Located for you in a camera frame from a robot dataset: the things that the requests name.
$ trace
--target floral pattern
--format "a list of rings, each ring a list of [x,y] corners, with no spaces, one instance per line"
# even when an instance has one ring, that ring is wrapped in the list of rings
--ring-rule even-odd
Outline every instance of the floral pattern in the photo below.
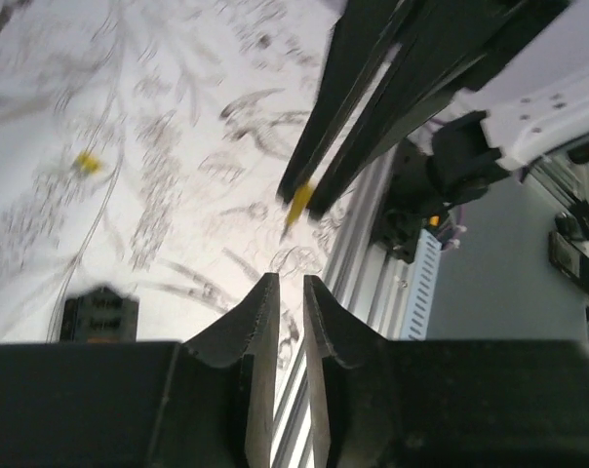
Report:
[[[0,341],[56,339],[102,282],[140,299],[139,339],[187,339],[272,270],[283,375],[341,220],[279,243],[334,21],[313,1],[0,0]]]

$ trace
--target gray floor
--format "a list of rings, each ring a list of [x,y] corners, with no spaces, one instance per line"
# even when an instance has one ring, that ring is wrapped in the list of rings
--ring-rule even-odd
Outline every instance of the gray floor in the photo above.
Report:
[[[585,337],[584,296],[548,262],[559,209],[535,185],[512,179],[467,205],[468,231],[442,258],[427,336]]]

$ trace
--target floral tablecloth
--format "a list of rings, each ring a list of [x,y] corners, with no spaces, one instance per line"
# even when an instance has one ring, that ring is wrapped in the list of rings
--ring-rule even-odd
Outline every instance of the floral tablecloth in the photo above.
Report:
[[[102,283],[139,298],[138,339],[185,340],[277,271],[283,370],[344,216],[279,243],[334,20],[317,0],[0,0],[0,342],[53,339]]]

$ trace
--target small yellow object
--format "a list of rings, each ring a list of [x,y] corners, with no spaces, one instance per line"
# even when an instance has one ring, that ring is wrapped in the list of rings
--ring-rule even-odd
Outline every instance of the small yellow object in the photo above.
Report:
[[[305,207],[307,207],[307,204],[312,198],[313,193],[314,187],[310,185],[309,182],[301,185],[294,193],[291,208],[286,215],[286,223],[284,226],[284,233],[282,234],[282,240],[286,237],[293,224],[295,224],[301,217],[301,214],[303,213],[303,210],[305,210]]]
[[[94,174],[101,170],[103,163],[91,151],[81,151],[73,163],[84,174]]]

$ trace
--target white tablecloth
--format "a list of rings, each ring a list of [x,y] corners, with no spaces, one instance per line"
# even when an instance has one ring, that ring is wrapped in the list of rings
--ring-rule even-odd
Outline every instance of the white tablecloth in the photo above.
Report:
[[[139,298],[138,339],[185,340],[278,271],[283,369],[344,216],[279,244],[334,20],[316,0],[1,0],[0,342],[49,339],[102,283]]]

